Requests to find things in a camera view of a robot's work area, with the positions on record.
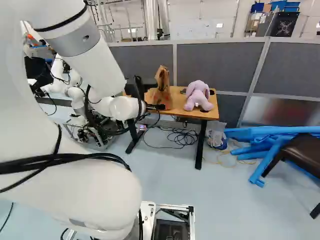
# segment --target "table leg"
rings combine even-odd
[[[130,142],[129,146],[125,150],[125,153],[130,154],[132,152],[132,150],[134,149],[134,147],[136,146],[136,144],[139,142],[140,137],[145,133],[145,131],[140,130],[137,132],[136,126],[135,126],[135,121],[133,119],[128,119],[127,123],[128,123],[128,128],[130,131],[130,135],[132,137],[132,141]]]
[[[204,151],[204,142],[207,129],[207,120],[201,120],[201,130],[198,137],[198,146],[196,149],[195,168],[201,170],[202,167],[202,153]]]

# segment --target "white floor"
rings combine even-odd
[[[63,111],[69,110],[59,108],[58,114]],[[171,146],[166,134],[151,129],[145,139],[151,145]],[[202,170],[196,170],[196,144],[180,150],[153,149],[141,141],[128,155],[130,141],[126,133],[108,152],[130,165],[141,181],[144,200],[194,205],[198,240],[319,239],[320,217],[313,220],[309,212],[320,202],[320,184],[288,164],[279,163],[260,188],[248,182],[257,164],[212,164],[219,153],[205,146]],[[228,155],[221,161],[231,166],[236,160]],[[0,202],[0,225],[8,209],[7,202]],[[0,240],[58,240],[63,229],[44,213],[16,204]],[[89,239],[81,234],[76,238]]]

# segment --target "brown chair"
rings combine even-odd
[[[284,145],[262,173],[266,177],[279,161],[290,160],[298,167],[320,179],[320,138],[309,133],[300,133]],[[320,214],[320,203],[311,211],[315,219]]]

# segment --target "tangled wires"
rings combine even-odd
[[[151,128],[149,128],[145,134],[143,135],[142,139],[144,143],[154,149],[183,149],[185,146],[193,145],[198,140],[198,134],[194,130],[188,130],[188,129],[179,129],[179,128],[173,128],[173,127],[160,127],[156,126],[155,128],[160,129],[161,131],[167,131],[171,132],[169,133],[166,138],[171,141],[175,142],[179,147],[171,147],[171,146],[152,146],[148,144],[145,140],[145,135],[147,131],[149,131]]]

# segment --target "cardboard box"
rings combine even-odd
[[[271,12],[271,7],[272,7],[271,4],[264,4],[262,11],[263,11],[264,13],[269,13],[269,12]]]

